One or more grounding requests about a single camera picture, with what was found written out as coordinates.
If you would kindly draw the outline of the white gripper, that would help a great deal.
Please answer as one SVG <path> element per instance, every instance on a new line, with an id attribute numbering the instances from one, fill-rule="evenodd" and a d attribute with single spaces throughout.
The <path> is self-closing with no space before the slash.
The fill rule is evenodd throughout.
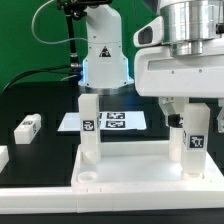
<path id="1" fill-rule="evenodd" d="M 181 97 L 219 98 L 215 130 L 224 133 L 224 35 L 214 18 L 159 16 L 133 37 L 135 88 L 159 97 L 167 127 L 181 128 Z"/>

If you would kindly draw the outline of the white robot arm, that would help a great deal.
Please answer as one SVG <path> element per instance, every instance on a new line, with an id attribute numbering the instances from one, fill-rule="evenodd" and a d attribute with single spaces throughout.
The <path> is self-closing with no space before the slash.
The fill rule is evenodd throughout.
<path id="1" fill-rule="evenodd" d="M 89 51 L 81 84 L 115 89 L 133 84 L 157 97 L 171 125 L 190 98 L 216 98 L 216 130 L 224 132 L 224 0 L 142 0 L 156 14 L 133 36 L 134 76 L 121 50 L 121 18 L 111 0 L 87 3 Z"/>

